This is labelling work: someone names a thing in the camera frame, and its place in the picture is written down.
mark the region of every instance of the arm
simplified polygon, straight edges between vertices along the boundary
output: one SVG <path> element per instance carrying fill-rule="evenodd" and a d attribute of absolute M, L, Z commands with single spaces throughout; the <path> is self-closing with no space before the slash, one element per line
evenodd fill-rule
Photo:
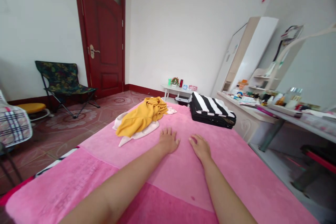
<path fill-rule="evenodd" d="M 211 158 L 210 147 L 200 135 L 189 139 L 195 154 L 202 162 L 206 183 L 220 224 L 257 224 Z"/>
<path fill-rule="evenodd" d="M 160 161 L 176 150 L 180 140 L 175 136 L 171 128 L 162 130 L 158 144 L 97 187 L 61 224 L 116 223 Z"/>

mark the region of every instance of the forearm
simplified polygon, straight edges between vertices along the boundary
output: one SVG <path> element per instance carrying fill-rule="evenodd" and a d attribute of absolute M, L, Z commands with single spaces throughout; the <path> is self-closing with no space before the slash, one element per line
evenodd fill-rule
<path fill-rule="evenodd" d="M 158 143 L 108 178 L 63 220 L 67 223 L 116 223 L 167 152 Z"/>
<path fill-rule="evenodd" d="M 215 162 L 209 158 L 202 162 L 206 183 L 220 224 L 257 222 L 233 191 Z"/>
<path fill-rule="evenodd" d="M 121 217 L 166 155 L 167 153 L 160 148 L 160 144 L 157 144 L 104 182 L 100 191 L 108 200 L 113 223 Z"/>

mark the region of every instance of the yellow stool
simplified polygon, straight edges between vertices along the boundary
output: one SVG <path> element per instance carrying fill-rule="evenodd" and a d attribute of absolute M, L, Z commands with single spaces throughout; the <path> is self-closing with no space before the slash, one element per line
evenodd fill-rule
<path fill-rule="evenodd" d="M 36 121 L 36 120 L 39 120 L 39 119 L 42 119 L 44 117 L 54 117 L 55 115 L 51 114 L 49 109 L 47 109 L 46 105 L 43 104 L 43 103 L 26 103 L 26 104 L 20 104 L 20 105 L 17 105 L 17 107 L 20 107 L 22 109 L 24 109 L 27 114 L 35 114 L 37 112 L 40 112 L 42 110 L 44 110 L 46 112 L 45 115 L 39 117 L 39 118 L 35 118 L 35 119 L 30 119 L 31 122 L 33 121 Z"/>

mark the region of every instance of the white wall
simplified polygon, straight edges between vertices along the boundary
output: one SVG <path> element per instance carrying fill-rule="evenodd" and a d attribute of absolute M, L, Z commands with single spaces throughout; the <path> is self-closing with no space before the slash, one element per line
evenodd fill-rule
<path fill-rule="evenodd" d="M 258 68 L 268 68 L 275 57 L 280 36 L 291 25 L 303 25 L 301 37 L 311 35 L 336 22 L 336 0 L 271 0 L 264 16 L 279 19 L 278 28 Z"/>
<path fill-rule="evenodd" d="M 0 88 L 7 100 L 45 96 L 34 61 L 77 63 L 87 85 L 76 0 L 2 0 Z"/>
<path fill-rule="evenodd" d="M 132 0 L 129 82 L 179 77 L 210 95 L 232 35 L 269 0 Z"/>

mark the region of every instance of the small white table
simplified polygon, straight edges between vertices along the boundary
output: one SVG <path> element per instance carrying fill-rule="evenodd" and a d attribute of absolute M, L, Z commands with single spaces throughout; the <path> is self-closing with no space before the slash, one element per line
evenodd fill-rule
<path fill-rule="evenodd" d="M 190 98 L 191 98 L 191 94 L 193 92 L 193 90 L 183 89 L 183 88 L 178 87 L 178 86 L 173 87 L 173 85 L 161 84 L 161 87 L 165 88 L 165 90 L 164 90 L 165 94 L 164 94 L 164 98 L 163 98 L 164 101 L 166 101 L 166 98 L 169 97 L 169 90 L 175 90 L 175 91 L 177 91 L 177 97 L 180 97 L 180 92 L 182 92 L 182 93 L 188 93 L 188 94 L 190 94 Z"/>

